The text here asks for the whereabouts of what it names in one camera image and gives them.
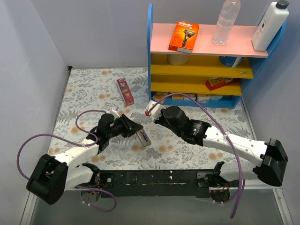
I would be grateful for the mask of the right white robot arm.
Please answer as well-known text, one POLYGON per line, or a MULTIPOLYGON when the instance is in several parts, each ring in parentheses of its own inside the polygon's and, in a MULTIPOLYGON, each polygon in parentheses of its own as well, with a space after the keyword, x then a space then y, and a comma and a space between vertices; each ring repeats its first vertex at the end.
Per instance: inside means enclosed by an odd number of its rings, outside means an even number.
POLYGON ((244 159, 240 163, 218 162, 212 172, 198 178, 207 186, 223 186, 238 180, 240 174, 247 180, 282 186, 288 156, 279 140, 264 142, 233 134, 224 135, 220 129, 207 122, 189 119, 177 106, 165 107, 150 101, 147 109, 154 118, 154 123, 168 128, 185 142, 231 154, 236 152, 244 159))

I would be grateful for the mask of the white remote control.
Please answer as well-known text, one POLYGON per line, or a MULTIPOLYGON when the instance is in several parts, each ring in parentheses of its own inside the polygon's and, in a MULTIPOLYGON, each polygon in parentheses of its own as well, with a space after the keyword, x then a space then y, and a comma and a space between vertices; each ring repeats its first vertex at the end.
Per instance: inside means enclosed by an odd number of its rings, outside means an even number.
POLYGON ((151 145, 151 140, 148 137, 148 135, 146 134, 144 129, 138 130, 135 133, 137 135, 137 137, 139 138, 141 144, 143 147, 147 147, 151 145))

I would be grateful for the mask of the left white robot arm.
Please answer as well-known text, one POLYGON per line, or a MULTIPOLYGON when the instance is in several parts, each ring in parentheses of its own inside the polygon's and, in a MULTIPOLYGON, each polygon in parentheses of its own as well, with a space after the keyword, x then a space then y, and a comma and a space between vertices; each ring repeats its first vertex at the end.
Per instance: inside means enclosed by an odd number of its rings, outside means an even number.
POLYGON ((27 190, 52 205, 66 190, 76 186, 100 187, 103 184, 100 169, 87 160, 97 156, 111 138, 119 135, 124 138, 137 135, 142 146, 151 144, 142 125, 126 115, 105 113, 79 146, 54 156, 44 154, 27 182, 27 190))

